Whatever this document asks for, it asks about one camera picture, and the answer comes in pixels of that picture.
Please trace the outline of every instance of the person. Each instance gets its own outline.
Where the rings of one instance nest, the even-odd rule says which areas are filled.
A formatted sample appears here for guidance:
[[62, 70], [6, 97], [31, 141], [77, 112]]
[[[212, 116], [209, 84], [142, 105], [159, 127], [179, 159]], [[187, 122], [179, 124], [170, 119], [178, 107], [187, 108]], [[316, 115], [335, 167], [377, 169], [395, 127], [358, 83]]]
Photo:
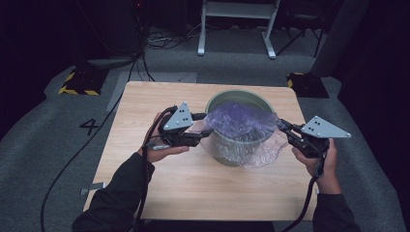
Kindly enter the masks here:
[[[158, 136], [158, 128], [153, 136]], [[151, 176], [155, 167], [153, 162], [165, 159], [167, 156], [178, 155], [190, 150], [190, 147], [170, 147], [162, 150], [148, 150], [148, 170]], [[307, 172], [313, 176], [317, 159], [307, 159], [301, 151], [292, 148], [296, 159], [303, 163]], [[132, 154], [114, 173], [111, 182], [106, 188], [99, 189], [93, 196], [90, 207], [76, 218], [72, 225], [73, 232], [83, 231], [131, 231], [134, 214], [142, 197], [143, 175], [142, 147]], [[348, 207], [337, 180], [337, 149], [333, 139], [330, 139], [330, 148], [324, 166], [324, 174], [316, 183], [319, 188], [317, 205], [313, 214], [313, 231], [361, 231]], [[274, 231], [271, 222], [221, 222], [208, 223], [206, 221], [168, 221], [163, 226], [156, 224], [148, 231], [227, 231], [218, 229], [230, 226], [229, 231], [245, 231], [244, 227], [251, 227], [249, 231]]]

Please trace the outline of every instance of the plastic bag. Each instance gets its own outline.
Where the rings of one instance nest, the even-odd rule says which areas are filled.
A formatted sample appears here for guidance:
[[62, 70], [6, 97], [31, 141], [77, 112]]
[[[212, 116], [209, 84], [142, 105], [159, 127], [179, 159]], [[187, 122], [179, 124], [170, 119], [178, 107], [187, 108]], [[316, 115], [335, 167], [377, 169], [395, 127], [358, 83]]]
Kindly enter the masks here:
[[278, 120], [275, 112], [228, 101], [209, 112], [192, 129], [214, 129], [200, 144], [219, 162], [257, 167], [273, 163], [287, 145], [287, 138], [278, 129]]

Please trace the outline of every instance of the white metal frame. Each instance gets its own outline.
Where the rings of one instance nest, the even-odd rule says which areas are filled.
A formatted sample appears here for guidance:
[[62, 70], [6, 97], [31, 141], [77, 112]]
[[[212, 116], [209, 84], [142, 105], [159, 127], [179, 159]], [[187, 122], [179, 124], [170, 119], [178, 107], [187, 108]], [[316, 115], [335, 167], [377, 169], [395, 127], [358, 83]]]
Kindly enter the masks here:
[[269, 19], [266, 32], [262, 32], [262, 39], [268, 51], [269, 58], [275, 59], [277, 55], [272, 47], [270, 35], [275, 18], [277, 17], [279, 3], [280, 0], [275, 0], [274, 4], [227, 3], [203, 0], [198, 55], [203, 56], [205, 54], [205, 23], [207, 16], [246, 17]]

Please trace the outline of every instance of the black jacket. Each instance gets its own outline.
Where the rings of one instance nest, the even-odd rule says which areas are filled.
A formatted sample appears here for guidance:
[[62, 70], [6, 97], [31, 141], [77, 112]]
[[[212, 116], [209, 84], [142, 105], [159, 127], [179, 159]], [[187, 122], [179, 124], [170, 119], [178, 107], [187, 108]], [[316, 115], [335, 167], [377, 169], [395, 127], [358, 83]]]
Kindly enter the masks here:
[[[73, 222], [73, 231], [128, 232], [141, 199], [141, 166], [142, 156], [134, 153], [118, 168], [109, 185], [96, 191], [89, 209]], [[148, 169], [151, 178], [155, 167], [149, 163]], [[356, 232], [360, 228], [342, 194], [319, 193], [313, 215], [313, 231]]]

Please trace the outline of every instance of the gray carpet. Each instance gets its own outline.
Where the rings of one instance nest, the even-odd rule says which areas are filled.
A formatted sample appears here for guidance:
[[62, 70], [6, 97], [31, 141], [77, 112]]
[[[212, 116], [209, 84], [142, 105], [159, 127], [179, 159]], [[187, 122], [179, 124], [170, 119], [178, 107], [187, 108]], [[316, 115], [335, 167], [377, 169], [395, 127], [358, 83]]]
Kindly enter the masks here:
[[[271, 37], [279, 49], [289, 40], [285, 32]], [[315, 38], [307, 33], [288, 49], [270, 60], [260, 31], [214, 31], [207, 36], [205, 55], [196, 55], [198, 38], [171, 49], [146, 49], [146, 61], [153, 78], [175, 81], [181, 73], [194, 73], [197, 83], [286, 86], [286, 75], [308, 72]], [[138, 61], [140, 74], [145, 70]], [[111, 70], [100, 96], [59, 95], [73, 67], [56, 75], [44, 92], [47, 99], [25, 115], [0, 143], [0, 231], [40, 231], [40, 210], [44, 195], [65, 163], [90, 138], [79, 126], [90, 119], [103, 122], [113, 105], [124, 76], [131, 65]], [[138, 79], [137, 68], [132, 79]], [[338, 177], [343, 192], [363, 231], [405, 231], [395, 190], [379, 167], [360, 130], [337, 99], [340, 83], [323, 78], [329, 99], [299, 99], [305, 119], [319, 115], [352, 133], [351, 139], [338, 139]], [[86, 196], [80, 188], [92, 183], [115, 112], [97, 136], [63, 173], [49, 195], [45, 207], [46, 231], [70, 231], [81, 213]], [[274, 221], [277, 231], [290, 221]], [[304, 221], [293, 231], [311, 231]]]

